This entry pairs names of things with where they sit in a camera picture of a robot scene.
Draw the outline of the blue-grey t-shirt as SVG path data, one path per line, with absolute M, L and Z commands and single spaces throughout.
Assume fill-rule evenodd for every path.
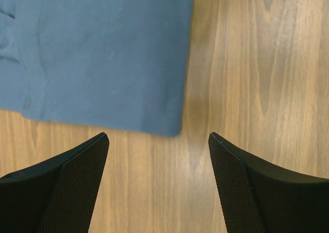
M 193 0 L 1 0 L 1 108 L 175 136 Z

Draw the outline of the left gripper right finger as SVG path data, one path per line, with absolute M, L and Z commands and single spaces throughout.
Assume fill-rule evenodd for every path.
M 328 232 L 328 179 L 274 165 L 215 132 L 208 144 L 227 232 Z

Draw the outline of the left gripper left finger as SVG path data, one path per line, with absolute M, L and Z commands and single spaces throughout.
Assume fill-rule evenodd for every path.
M 108 149 L 100 133 L 1 177 L 1 232 L 88 232 Z

